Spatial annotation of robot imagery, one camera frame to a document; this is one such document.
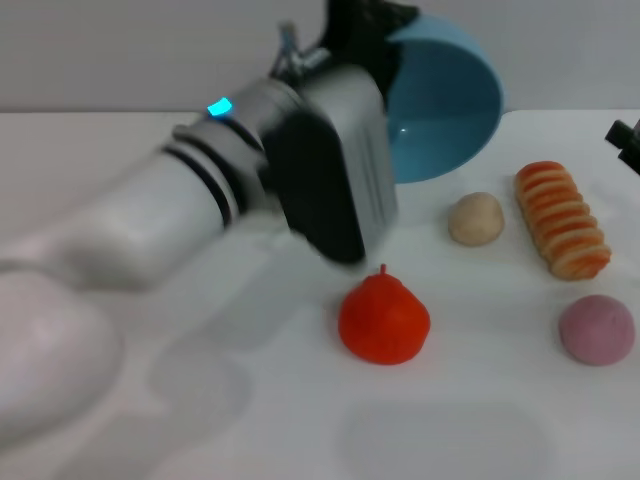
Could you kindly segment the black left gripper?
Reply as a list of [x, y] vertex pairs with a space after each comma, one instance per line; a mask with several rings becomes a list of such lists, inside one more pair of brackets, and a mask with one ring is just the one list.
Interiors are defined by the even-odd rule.
[[390, 36], [419, 17], [419, 8], [380, 0], [328, 0], [319, 45], [340, 63], [367, 71], [384, 96], [401, 68], [402, 47]]

